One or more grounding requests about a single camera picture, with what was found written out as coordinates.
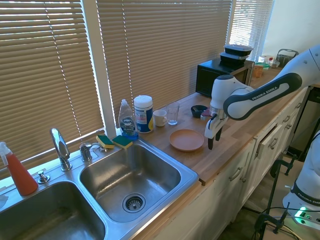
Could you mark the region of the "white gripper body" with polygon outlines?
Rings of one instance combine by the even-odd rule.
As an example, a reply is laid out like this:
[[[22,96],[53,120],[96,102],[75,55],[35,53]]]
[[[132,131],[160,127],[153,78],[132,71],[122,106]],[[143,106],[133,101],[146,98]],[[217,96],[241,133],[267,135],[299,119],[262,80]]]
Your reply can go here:
[[[227,120],[227,116],[223,116],[222,118],[220,118],[217,113],[214,113],[206,124],[204,136],[208,139],[213,139],[223,128]]]

